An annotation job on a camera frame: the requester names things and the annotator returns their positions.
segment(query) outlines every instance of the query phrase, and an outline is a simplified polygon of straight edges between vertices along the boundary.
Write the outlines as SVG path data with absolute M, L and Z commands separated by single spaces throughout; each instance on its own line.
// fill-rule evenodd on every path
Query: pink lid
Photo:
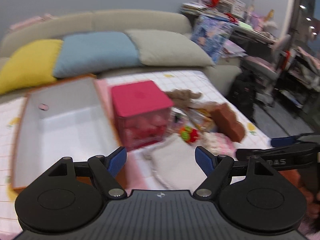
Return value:
M 111 88 L 118 116 L 129 117 L 173 106 L 173 102 L 149 80 Z

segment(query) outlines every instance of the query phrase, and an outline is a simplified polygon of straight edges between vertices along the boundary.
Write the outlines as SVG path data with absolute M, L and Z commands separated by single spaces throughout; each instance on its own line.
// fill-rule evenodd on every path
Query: metal screw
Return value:
M 124 191 L 120 188 L 113 188 L 111 190 L 109 190 L 109 195 L 113 196 L 113 197 L 120 197 L 124 194 Z
M 196 193 L 200 197 L 209 197 L 212 194 L 211 190 L 206 188 L 198 189 Z

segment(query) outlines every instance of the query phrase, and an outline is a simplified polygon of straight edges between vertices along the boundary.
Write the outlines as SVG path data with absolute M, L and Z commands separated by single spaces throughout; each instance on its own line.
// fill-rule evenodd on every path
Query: open box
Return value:
M 95 76 L 34 89 L 27 94 L 18 127 L 11 186 L 20 192 L 64 156 L 87 161 L 95 155 L 107 156 L 120 145 Z

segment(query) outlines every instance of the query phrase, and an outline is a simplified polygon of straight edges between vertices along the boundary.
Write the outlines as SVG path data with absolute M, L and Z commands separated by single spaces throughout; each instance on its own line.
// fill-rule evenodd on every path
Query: black robotic device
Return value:
M 277 170 L 315 163 L 318 144 L 280 148 L 268 154 L 240 149 L 237 156 L 245 160 L 234 161 L 197 147 L 195 159 L 207 179 L 193 195 L 188 190 L 133 190 L 127 196 L 114 179 L 126 162 L 123 147 L 87 162 L 64 157 L 17 197 L 23 232 L 15 239 L 305 239 L 297 231 L 305 197 Z M 284 153 L 286 165 L 270 165 L 268 156 Z M 76 176 L 90 177 L 93 186 Z M 233 176 L 246 178 L 230 185 Z

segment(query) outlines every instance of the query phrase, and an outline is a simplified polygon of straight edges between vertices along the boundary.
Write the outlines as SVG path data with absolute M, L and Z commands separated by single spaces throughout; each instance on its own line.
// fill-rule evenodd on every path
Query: yellow pillow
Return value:
M 63 41 L 38 40 L 16 50 L 0 71 L 0 94 L 55 82 L 52 70 Z

